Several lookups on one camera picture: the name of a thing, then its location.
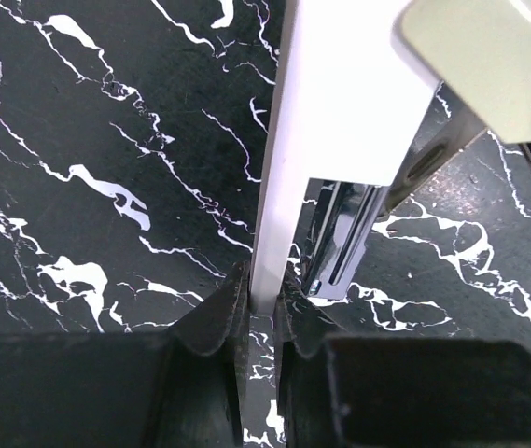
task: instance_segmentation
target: black plastic piece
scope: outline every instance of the black plastic piece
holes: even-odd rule
[[[348,335],[291,280],[275,325],[288,448],[531,446],[531,354],[515,343]]]
[[[165,332],[0,336],[0,447],[242,446],[248,272]]]

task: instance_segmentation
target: reflective metal surface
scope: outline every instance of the reflective metal surface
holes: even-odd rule
[[[345,296],[388,191],[324,182],[301,260],[304,294],[337,300]]]

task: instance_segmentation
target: metal slot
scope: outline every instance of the metal slot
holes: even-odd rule
[[[474,112],[463,106],[420,150],[411,148],[387,195],[383,213],[388,215],[486,129]]]
[[[345,296],[388,191],[346,182],[324,184],[301,260],[305,295]]]

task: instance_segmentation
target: beige plastic part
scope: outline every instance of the beige plastic part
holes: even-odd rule
[[[398,27],[503,142],[531,142],[531,0],[414,0]]]

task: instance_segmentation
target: white vertical bar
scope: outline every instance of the white vertical bar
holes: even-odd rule
[[[437,86],[393,34],[409,0],[293,0],[270,120],[250,281],[272,313],[309,178],[391,185]]]

